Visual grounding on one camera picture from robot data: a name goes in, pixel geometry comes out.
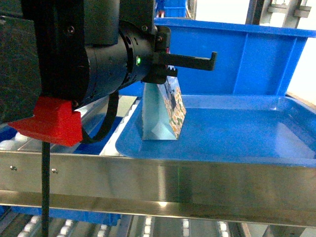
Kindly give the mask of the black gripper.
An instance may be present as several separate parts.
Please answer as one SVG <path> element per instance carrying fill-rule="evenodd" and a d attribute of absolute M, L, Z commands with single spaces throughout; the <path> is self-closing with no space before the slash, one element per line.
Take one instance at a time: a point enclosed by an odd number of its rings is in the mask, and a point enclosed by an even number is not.
<path fill-rule="evenodd" d="M 204 71 L 213 71 L 217 52 L 211 58 L 167 54 L 171 30 L 166 26 L 154 26 L 155 34 L 147 34 L 131 23 L 120 21 L 119 33 L 127 50 L 127 72 L 122 86 L 138 81 L 164 84 L 167 77 L 177 77 L 178 66 Z"/>

